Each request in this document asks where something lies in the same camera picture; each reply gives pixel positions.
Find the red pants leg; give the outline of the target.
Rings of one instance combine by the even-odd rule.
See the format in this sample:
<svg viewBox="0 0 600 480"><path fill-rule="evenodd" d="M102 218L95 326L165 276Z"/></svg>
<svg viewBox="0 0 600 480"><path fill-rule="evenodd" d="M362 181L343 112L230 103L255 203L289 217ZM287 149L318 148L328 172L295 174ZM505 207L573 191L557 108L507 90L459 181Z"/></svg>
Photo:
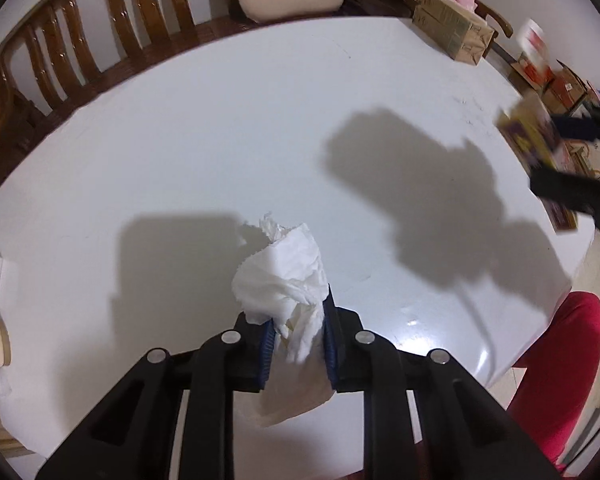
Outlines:
<svg viewBox="0 0 600 480"><path fill-rule="evenodd" d="M542 336L514 364L524 377L509 416L557 465L600 366L600 298L570 292Z"/></svg>

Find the purple gold cigarette carton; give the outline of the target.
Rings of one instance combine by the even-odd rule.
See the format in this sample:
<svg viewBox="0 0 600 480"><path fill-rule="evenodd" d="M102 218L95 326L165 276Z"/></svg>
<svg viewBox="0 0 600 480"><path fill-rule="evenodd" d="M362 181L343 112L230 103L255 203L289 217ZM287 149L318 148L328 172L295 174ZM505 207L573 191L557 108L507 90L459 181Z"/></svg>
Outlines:
<svg viewBox="0 0 600 480"><path fill-rule="evenodd" d="M508 112L500 113L495 125L527 174L541 165L567 174L576 172L567 145L537 93L524 93Z"/></svg>

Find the brown wooden bench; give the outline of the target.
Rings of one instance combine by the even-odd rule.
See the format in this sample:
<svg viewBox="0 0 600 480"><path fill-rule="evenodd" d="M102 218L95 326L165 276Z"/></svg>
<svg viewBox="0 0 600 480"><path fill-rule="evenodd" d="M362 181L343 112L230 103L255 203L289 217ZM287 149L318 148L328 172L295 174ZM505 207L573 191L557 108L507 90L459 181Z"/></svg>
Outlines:
<svg viewBox="0 0 600 480"><path fill-rule="evenodd" d="M40 0L0 43L0 187L74 112L175 55L251 28L237 0Z"/></svg>

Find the white tissue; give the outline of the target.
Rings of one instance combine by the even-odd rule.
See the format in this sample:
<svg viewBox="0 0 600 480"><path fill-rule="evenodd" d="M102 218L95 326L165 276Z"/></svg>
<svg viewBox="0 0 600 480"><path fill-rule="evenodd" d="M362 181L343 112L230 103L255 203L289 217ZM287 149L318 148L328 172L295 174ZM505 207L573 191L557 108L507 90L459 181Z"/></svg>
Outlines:
<svg viewBox="0 0 600 480"><path fill-rule="evenodd" d="M274 344L264 388L240 394L237 406L254 426L271 427L318 408L334 394L323 344L329 286L306 224L282 226L266 214L242 232L254 236L250 246L257 251L238 266L232 291L248 323L273 323Z"/></svg>

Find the cardboard boxes pile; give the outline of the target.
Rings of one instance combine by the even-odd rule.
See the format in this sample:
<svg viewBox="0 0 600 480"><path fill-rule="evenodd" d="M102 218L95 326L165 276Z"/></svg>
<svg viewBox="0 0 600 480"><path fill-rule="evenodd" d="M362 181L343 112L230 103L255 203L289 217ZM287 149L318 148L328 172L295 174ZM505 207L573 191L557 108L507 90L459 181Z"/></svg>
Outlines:
<svg viewBox="0 0 600 480"><path fill-rule="evenodd" d="M581 78L562 61L550 65L543 29L531 18L518 30L520 55L510 64L509 81L520 93L535 91L547 110L556 115L582 117L600 106L600 89Z"/></svg>

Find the brown carton box pair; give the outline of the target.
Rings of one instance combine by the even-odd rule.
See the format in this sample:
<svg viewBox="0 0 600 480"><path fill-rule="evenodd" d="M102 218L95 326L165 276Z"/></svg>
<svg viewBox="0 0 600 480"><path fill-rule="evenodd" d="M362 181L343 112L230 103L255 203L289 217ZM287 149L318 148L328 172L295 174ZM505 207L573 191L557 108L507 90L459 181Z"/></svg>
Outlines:
<svg viewBox="0 0 600 480"><path fill-rule="evenodd" d="M494 29L455 0L418 0L413 23L452 60L477 66L493 39Z"/></svg>

